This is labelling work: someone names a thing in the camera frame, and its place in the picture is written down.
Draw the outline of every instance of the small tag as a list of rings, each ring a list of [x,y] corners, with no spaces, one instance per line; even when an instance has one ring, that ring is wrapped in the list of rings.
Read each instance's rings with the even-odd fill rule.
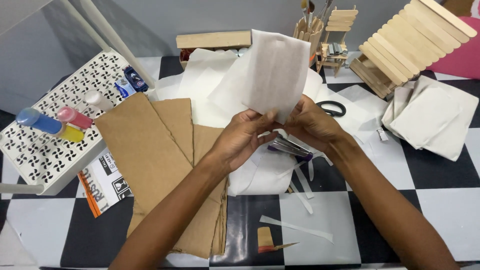
[[[380,140],[382,140],[382,141],[388,141],[388,136],[387,136],[387,134],[385,133],[385,131],[384,131],[383,128],[377,129],[377,132],[378,132],[378,135],[380,136]]]

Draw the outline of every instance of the checkered tablecloth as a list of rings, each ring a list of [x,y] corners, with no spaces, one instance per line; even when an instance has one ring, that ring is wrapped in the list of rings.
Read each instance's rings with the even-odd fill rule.
[[[177,57],[162,58],[160,77],[180,72]],[[328,88],[335,92],[355,84],[368,89],[349,69],[342,69],[337,78],[326,68],[320,74]],[[480,97],[478,80],[429,71],[422,75]],[[385,177],[425,215],[457,261],[480,260],[480,109],[477,108],[457,162],[427,150],[415,150],[405,141],[387,134],[388,142],[381,142],[374,134],[362,146],[363,150]],[[229,196],[225,255],[206,260],[170,254],[163,265],[264,266],[265,269],[325,265],[329,269],[353,269],[399,263],[335,166],[330,167],[323,158],[314,159],[313,164],[314,180],[309,182],[315,194],[309,200],[313,215],[308,214],[295,194]],[[306,164],[301,169],[308,174]],[[12,167],[4,160],[3,183],[24,183],[11,172]],[[302,192],[295,174],[292,180]],[[128,197],[95,219],[82,186],[74,179],[53,197],[3,194],[0,219],[6,217],[39,266],[102,268],[109,265],[125,241],[132,205],[133,197]],[[304,232],[260,223],[262,215],[332,233],[335,245]],[[299,244],[258,254],[257,228],[262,226],[271,228],[275,245]]]

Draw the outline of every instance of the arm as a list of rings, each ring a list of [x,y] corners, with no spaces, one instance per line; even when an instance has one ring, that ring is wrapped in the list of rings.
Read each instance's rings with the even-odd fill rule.
[[[285,130],[328,156],[407,268],[459,269],[432,225],[378,171],[353,137],[311,99],[302,97]]]
[[[257,138],[257,134],[272,130],[275,114],[261,116],[246,110],[235,115],[212,149],[128,237],[109,269],[155,269],[220,181],[259,145],[275,138],[276,133]]]

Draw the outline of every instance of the pink paint bottle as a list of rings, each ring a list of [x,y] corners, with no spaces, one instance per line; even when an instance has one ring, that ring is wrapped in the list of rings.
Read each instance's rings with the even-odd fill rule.
[[[91,127],[93,123],[91,118],[68,106],[60,108],[57,112],[57,118],[62,122],[76,125],[81,129],[87,129]]]

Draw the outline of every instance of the white metal pole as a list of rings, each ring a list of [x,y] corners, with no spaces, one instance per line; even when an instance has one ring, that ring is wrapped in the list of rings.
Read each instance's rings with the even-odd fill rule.
[[[43,186],[40,184],[5,184],[0,183],[0,193],[40,194]]]
[[[82,25],[87,34],[93,38],[93,40],[102,48],[104,52],[112,51],[112,48],[103,40],[103,38],[93,29],[93,27],[83,18],[83,16],[78,12],[78,10],[70,3],[68,0],[61,0],[65,8],[67,8],[70,15],[77,19],[77,21]]]
[[[81,0],[82,7],[87,12],[88,16],[94,24],[102,31],[102,33],[108,38],[108,40],[117,48],[119,53],[127,60],[127,62],[133,67],[133,69],[140,75],[145,81],[150,90],[155,89],[155,81],[147,73],[144,67],[138,62],[132,52],[128,49],[127,45],[121,40],[120,36],[113,30],[112,26],[108,23],[102,13],[96,8],[92,0]]]

